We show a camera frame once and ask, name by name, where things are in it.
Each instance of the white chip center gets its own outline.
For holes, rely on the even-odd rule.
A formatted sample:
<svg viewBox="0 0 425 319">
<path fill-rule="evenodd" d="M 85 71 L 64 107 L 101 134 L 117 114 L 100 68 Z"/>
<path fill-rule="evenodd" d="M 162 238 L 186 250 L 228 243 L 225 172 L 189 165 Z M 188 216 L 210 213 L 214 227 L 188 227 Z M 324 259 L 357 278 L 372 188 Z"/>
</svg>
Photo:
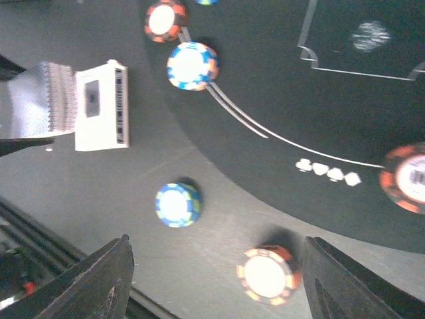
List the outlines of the white chip center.
<svg viewBox="0 0 425 319">
<path fill-rule="evenodd" d="M 425 203 L 425 155 L 406 160 L 398 169 L 396 180 L 406 196 Z"/>
<path fill-rule="evenodd" d="M 281 266 L 271 258 L 252 257 L 245 265 L 245 278 L 256 294 L 273 298 L 285 289 L 285 273 Z"/>
<path fill-rule="evenodd" d="M 163 35 L 167 33 L 174 23 L 173 8 L 168 5 L 160 5 L 153 10 L 149 18 L 149 28 L 156 35 Z"/>
<path fill-rule="evenodd" d="M 196 49 L 183 49 L 173 61 L 173 75 L 179 82 L 190 83 L 198 79 L 203 68 L 202 53 Z"/>
<path fill-rule="evenodd" d="M 159 208 L 169 221 L 179 221 L 187 212 L 187 202 L 178 191 L 166 191 L 161 196 Z"/>
</svg>

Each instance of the orange poker chip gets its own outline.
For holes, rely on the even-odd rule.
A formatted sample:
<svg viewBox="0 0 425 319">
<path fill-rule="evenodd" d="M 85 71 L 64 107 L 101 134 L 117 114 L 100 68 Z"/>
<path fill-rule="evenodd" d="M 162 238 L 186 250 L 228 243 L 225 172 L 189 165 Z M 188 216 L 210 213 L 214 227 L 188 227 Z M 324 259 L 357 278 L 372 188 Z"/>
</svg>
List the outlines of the orange poker chip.
<svg viewBox="0 0 425 319">
<path fill-rule="evenodd" d="M 425 214 L 425 143 L 400 146 L 384 159 L 379 184 L 401 208 Z"/>
<path fill-rule="evenodd" d="M 160 0 L 147 10 L 145 33 L 155 42 L 174 41 L 186 23 L 186 9 L 180 1 Z"/>
<path fill-rule="evenodd" d="M 236 273 L 249 297 L 274 306 L 285 304 L 301 281 L 297 262 L 277 245 L 246 251 Z"/>
</svg>

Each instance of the poker chip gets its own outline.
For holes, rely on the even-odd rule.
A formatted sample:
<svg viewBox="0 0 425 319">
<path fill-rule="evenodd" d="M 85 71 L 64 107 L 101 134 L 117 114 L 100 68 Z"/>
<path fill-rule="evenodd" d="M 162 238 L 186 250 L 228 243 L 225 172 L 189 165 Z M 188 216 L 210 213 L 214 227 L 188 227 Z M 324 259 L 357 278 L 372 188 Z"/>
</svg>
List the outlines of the poker chip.
<svg viewBox="0 0 425 319">
<path fill-rule="evenodd" d="M 155 206 L 164 224 L 173 228 L 186 227 L 201 214 L 201 196 L 193 186 L 169 183 L 158 191 Z"/>
<path fill-rule="evenodd" d="M 186 23 L 186 10 L 179 0 L 160 0 L 147 10 L 145 33 L 155 42 L 174 41 Z"/>
<path fill-rule="evenodd" d="M 200 5 L 215 5 L 219 0 L 195 0 Z"/>
<path fill-rule="evenodd" d="M 384 159 L 379 183 L 400 207 L 425 214 L 425 143 L 400 146 Z"/>
<path fill-rule="evenodd" d="M 286 303 L 301 280 L 294 258 L 277 245 L 246 251 L 236 273 L 249 297 L 274 306 Z"/>
<path fill-rule="evenodd" d="M 198 42 L 178 45 L 167 63 L 168 79 L 182 90 L 204 90 L 217 77 L 218 68 L 216 52 Z"/>
</svg>

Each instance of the gray table surface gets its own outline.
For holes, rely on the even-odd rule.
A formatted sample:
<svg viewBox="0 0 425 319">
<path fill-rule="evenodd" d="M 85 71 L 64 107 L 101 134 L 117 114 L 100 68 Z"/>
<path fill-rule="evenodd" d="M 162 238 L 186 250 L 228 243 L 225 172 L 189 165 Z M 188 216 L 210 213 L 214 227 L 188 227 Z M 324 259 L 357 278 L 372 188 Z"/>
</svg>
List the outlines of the gray table surface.
<svg viewBox="0 0 425 319">
<path fill-rule="evenodd" d="M 324 231 L 253 198 L 187 139 L 155 89 L 143 53 L 138 1 L 52 1 L 0 7 L 2 54 L 29 67 L 40 60 L 84 70 L 115 58 L 129 67 L 131 148 L 74 151 L 74 136 L 0 159 L 0 194 L 58 235 L 91 253 L 130 236 L 134 286 L 181 318 L 311 318 L 301 287 L 281 307 L 247 297 L 236 277 L 241 254 L 280 227 L 319 236 L 404 291 L 425 300 L 425 256 Z M 0 116 L 7 105 L 0 105 Z M 156 191 L 181 176 L 205 194 L 200 220 L 163 225 Z"/>
</svg>

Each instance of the white printed logo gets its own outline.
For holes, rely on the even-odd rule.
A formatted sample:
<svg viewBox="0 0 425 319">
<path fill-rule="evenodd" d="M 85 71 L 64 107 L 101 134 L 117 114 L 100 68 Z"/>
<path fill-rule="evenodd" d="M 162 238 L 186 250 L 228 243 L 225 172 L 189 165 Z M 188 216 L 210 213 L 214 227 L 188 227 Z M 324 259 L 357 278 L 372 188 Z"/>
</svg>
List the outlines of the white printed logo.
<svg viewBox="0 0 425 319">
<path fill-rule="evenodd" d="M 326 176 L 334 182 L 343 181 L 347 183 L 348 186 L 354 187 L 361 183 L 361 179 L 359 174 L 354 172 L 349 172 L 347 175 L 344 175 L 343 171 L 339 168 L 331 168 L 329 169 L 328 165 L 320 164 L 320 163 L 311 163 L 309 159 L 301 158 L 299 162 L 295 164 L 295 166 L 300 171 L 313 171 L 314 174 L 318 176 Z"/>
</svg>

